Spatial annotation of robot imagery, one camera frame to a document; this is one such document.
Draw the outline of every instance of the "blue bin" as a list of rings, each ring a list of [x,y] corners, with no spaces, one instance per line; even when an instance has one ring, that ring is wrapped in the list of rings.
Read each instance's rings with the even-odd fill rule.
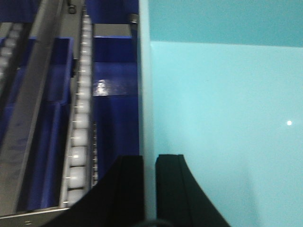
[[[138,14],[138,0],[87,0],[94,24],[129,24],[128,15]]]
[[[35,39],[30,38],[27,43],[24,58],[12,85],[8,104],[13,104],[17,98],[34,44]],[[48,102],[58,102],[62,105],[66,105],[70,101],[70,80],[72,76],[73,61],[72,47],[72,38],[55,39],[45,86],[45,99]]]
[[[31,150],[31,168],[23,186],[20,210],[57,206],[61,187],[68,113],[60,103],[45,103]]]
[[[96,37],[94,118],[102,178],[119,155],[139,154],[137,63],[130,37]],[[98,90],[98,85],[105,90]]]
[[[147,218],[156,157],[184,154],[232,227],[303,226],[303,2],[140,3]]]
[[[0,23],[31,23],[38,7],[39,0],[0,0]]]

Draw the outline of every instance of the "teal wall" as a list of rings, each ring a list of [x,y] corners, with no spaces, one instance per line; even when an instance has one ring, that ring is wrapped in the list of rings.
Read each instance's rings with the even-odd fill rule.
[[[303,226],[303,1],[141,0],[147,218],[184,154],[232,227]]]
[[[303,46],[302,0],[150,0],[155,41]]]

